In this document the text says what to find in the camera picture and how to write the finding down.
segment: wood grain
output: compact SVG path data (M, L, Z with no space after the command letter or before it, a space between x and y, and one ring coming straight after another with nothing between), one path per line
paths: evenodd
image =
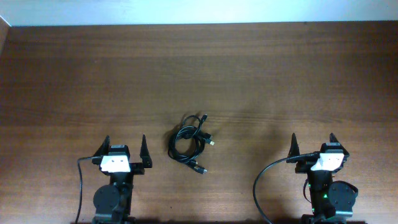
M0 223L71 223L78 157L104 137L154 168L134 179L132 215L193 221L257 220L252 184L331 132L351 153L336 180L359 188L353 220L398 216L398 22L180 26L12 27L0 58ZM207 113L216 144L205 175L167 157L184 115ZM178 147L187 146L181 143ZM81 220L108 182L83 169ZM272 219L311 213L304 175L270 170L258 197Z

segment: white label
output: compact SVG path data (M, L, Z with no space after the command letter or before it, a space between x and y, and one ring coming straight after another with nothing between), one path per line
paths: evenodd
M124 147L124 145L114 145L114 146L111 146L111 148L119 148L119 147Z
M319 153L319 159L317 160L317 163L311 167L311 170L334 171L335 169L339 168L343 162L343 159L343 153Z
M127 156L103 156L101 161L101 171L130 172L130 165Z
M327 146L340 146L340 143L338 143L338 142L327 142L326 145Z

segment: black wire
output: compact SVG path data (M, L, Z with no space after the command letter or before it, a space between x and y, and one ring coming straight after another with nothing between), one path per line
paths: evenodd
M307 198L307 195L305 194L305 188L306 188L306 186L307 186L307 183L308 183L308 179L305 179L304 187L303 187L303 194L304 194L305 199L306 199L308 202L311 203L311 201Z
M314 156L314 153L302 154L302 155L299 155L299 156L292 156L292 157L286 157L286 158L283 158L283 159L279 159L278 161L275 161L275 162L269 164L268 166L266 166L266 168L264 168L264 169L259 173L259 175L256 177L256 179L255 179L255 181L254 181L254 184L253 184L253 198L254 198L254 203L256 203L256 207L257 207L257 209L259 210L260 214L262 215L262 217L263 217L269 224L272 224L271 220L269 220L269 218L266 216L266 214L262 211L262 209L261 209L261 207L260 207L260 205L259 205L259 202L257 201L257 197L256 197L256 185L257 185L257 182L259 181L260 177L265 173L265 171L266 171L267 169L273 167L274 165L276 165L276 164L278 164L278 163L280 163L280 162L284 162L284 161L286 161L286 160L288 160L288 159L297 159L297 158L307 157L307 156Z
M80 169L80 161L85 161L85 160L90 160L90 159L99 159L101 156L91 156L91 157L83 157L77 160L77 168L79 170L79 176L80 176L80 198L79 198L79 209L77 210L77 215L76 215L76 220L75 224L77 224L80 216L80 210L81 210L81 201L83 200L83 177L81 176L81 169Z
M199 125L196 126L184 126L188 119L195 118L199 121ZM201 132L201 126L203 122L205 122L207 115L204 115L202 119L198 116L191 115L188 116L182 121L181 128L178 132L171 135L169 140L169 151L168 155L170 158L176 160L177 162L186 164L188 166L192 164L196 164L195 159L205 150L205 136ZM177 151L175 145L178 140L181 138L184 139L193 139L195 141L195 150L190 155L184 155Z

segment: wooden surface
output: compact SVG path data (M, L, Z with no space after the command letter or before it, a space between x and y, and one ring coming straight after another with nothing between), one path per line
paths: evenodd
M0 55L4 46L4 41L6 41L8 29L8 24L0 17Z
M104 137L153 169L134 179L132 215L158 220L260 219L252 184L331 132L351 153L336 180L359 188L353 220L398 218L398 22L11 28L0 59L0 223L71 223L76 159ZM207 113L216 144L200 175L167 156L184 115ZM181 142L178 147L187 147ZM108 178L83 169L81 220ZM258 197L272 219L311 213L306 176L270 170Z

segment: white wall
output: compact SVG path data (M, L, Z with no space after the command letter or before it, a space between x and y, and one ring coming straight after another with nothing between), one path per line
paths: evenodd
M398 20L398 0L0 0L12 26Z

